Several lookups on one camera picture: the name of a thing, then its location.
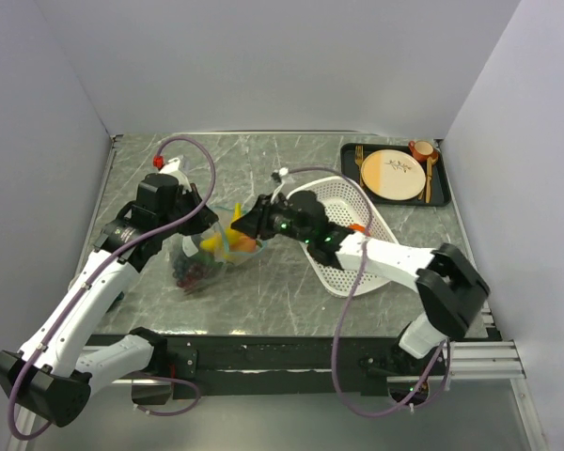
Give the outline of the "white perforated plastic basket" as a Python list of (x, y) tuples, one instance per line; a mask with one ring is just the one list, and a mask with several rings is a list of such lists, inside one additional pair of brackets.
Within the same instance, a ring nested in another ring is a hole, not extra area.
[[(372, 202), (364, 199), (355, 188), (353, 182), (342, 177), (331, 176), (317, 179), (294, 188), (289, 197), (300, 191), (309, 191), (315, 194), (317, 200), (323, 204), (328, 219), (355, 231), (363, 232), (371, 218), (368, 235), (381, 241), (398, 243), (395, 235), (387, 225), (382, 215)], [(357, 271), (342, 271), (331, 267), (322, 266), (307, 252), (306, 244), (301, 244), (302, 250), (318, 276), (325, 290), (338, 298), (347, 297)]]

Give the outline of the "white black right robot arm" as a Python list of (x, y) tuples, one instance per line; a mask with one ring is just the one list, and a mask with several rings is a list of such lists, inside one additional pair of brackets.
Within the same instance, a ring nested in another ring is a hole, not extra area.
[(375, 239), (333, 222), (310, 191), (276, 200), (263, 194), (231, 227), (262, 241), (277, 235), (299, 241), (322, 266), (379, 276), (416, 292), (424, 312), (401, 333), (392, 352), (394, 367), (403, 374), (414, 374), (445, 339), (464, 338), (491, 292), (455, 245), (415, 248)]

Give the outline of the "yellow banana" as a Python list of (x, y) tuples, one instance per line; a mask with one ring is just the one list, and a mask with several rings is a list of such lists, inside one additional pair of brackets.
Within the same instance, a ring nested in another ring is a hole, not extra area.
[(200, 243), (200, 248), (214, 254), (216, 251), (224, 250), (225, 245), (227, 245), (228, 250), (236, 251), (247, 241), (249, 241), (247, 236), (229, 226), (224, 233), (216, 233), (214, 236), (203, 240)]

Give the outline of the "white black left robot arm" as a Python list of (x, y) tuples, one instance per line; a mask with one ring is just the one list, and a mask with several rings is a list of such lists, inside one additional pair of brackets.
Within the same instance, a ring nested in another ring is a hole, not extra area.
[(0, 351), (0, 386), (8, 396), (14, 436), (25, 437), (15, 426), (16, 407), (62, 428), (112, 381), (135, 372), (156, 379), (174, 375), (166, 338), (146, 328), (87, 357), (81, 353), (112, 303), (167, 239), (201, 233), (216, 220), (181, 170), (145, 176), (135, 199), (102, 229), (82, 273), (53, 314), (19, 350)]

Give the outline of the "red grape bunch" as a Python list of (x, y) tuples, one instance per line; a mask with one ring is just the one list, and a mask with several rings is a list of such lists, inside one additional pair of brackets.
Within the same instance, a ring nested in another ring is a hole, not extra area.
[(198, 287), (205, 280), (212, 277), (215, 268), (211, 265), (205, 265), (201, 263), (193, 263), (192, 267), (189, 269), (188, 273), (182, 279), (176, 279), (176, 284), (179, 288), (190, 290), (192, 288)]

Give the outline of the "clear zip top bag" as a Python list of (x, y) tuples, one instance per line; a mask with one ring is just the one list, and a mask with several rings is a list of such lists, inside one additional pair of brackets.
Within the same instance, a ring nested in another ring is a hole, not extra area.
[[(209, 253), (203, 251), (200, 248), (200, 243), (203, 240), (206, 240), (214, 236), (216, 233), (224, 233), (234, 220), (239, 219), (245, 213), (245, 210), (243, 209), (241, 203), (236, 203), (233, 208), (215, 206), (212, 208), (212, 210), (219, 217), (219, 220), (215, 225), (213, 225), (211, 228), (209, 228), (207, 231), (203, 233), (195, 234), (192, 236), (179, 236), (174, 239), (169, 249), (170, 265), (171, 265), (172, 257), (180, 253), (184, 253), (189, 258), (191, 258), (193, 263), (200, 263), (196, 258), (197, 255), (199, 253)], [(192, 288), (190, 290), (185, 290), (185, 289), (182, 290), (185, 293), (190, 293), (193, 291), (206, 288), (210, 285), (213, 285), (218, 279), (222, 278), (227, 272), (231, 272), (237, 267), (243, 265), (248, 260), (258, 256), (264, 250), (265, 245), (262, 241), (259, 241), (257, 239), (253, 239), (253, 240), (257, 242), (257, 246), (258, 246), (257, 251), (253, 254), (228, 250), (227, 245), (225, 245), (224, 250), (216, 251), (214, 254), (210, 253), (215, 258), (215, 263), (211, 264), (211, 266), (215, 268), (212, 277), (205, 280), (202, 284), (200, 284), (196, 288)], [(176, 284), (176, 280), (173, 276), (173, 268), (172, 268), (172, 277)]]

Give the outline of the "small orange pumpkin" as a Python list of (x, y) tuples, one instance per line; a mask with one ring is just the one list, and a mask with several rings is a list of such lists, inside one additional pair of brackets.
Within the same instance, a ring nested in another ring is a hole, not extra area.
[(362, 233), (366, 236), (369, 235), (368, 231), (366, 230), (366, 228), (363, 225), (351, 224), (351, 225), (349, 225), (349, 228), (354, 230), (354, 231), (360, 232), (360, 233)]

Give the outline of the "orange peach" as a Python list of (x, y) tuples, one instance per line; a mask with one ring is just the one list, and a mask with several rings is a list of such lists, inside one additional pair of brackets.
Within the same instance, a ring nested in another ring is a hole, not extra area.
[(257, 251), (257, 242), (249, 237), (240, 237), (236, 242), (235, 251), (247, 254), (253, 254)]

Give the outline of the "green vegetable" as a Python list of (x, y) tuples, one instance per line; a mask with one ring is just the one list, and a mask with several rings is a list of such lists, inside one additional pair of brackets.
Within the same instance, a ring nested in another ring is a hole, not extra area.
[(215, 263), (215, 258), (210, 253), (199, 253), (196, 258), (201, 264), (211, 265)]

